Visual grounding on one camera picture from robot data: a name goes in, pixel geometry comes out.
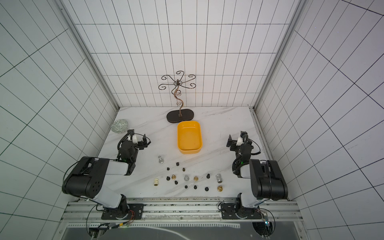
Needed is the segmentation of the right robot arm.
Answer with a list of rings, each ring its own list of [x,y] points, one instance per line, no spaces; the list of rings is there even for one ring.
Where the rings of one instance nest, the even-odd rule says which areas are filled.
[[[263,220],[267,222],[268,211],[260,205],[265,201],[286,200],[288,186],[277,161],[252,159],[261,154],[253,153],[254,141],[247,132],[241,131],[238,139],[229,136],[227,147],[235,152],[232,172],[240,179],[249,179],[251,192],[239,193],[233,204],[219,203],[218,209],[224,220]]]

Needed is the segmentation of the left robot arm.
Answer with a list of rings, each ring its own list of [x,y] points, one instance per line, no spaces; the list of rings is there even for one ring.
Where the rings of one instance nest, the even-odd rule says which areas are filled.
[[[118,143],[118,155],[115,160],[82,157],[63,180],[63,193],[86,198],[103,206],[102,220],[140,220],[144,205],[129,205],[125,195],[104,184],[106,176],[130,176],[133,173],[139,151],[151,144],[146,135],[141,135],[142,140],[138,140],[137,136],[135,130],[127,130]]]

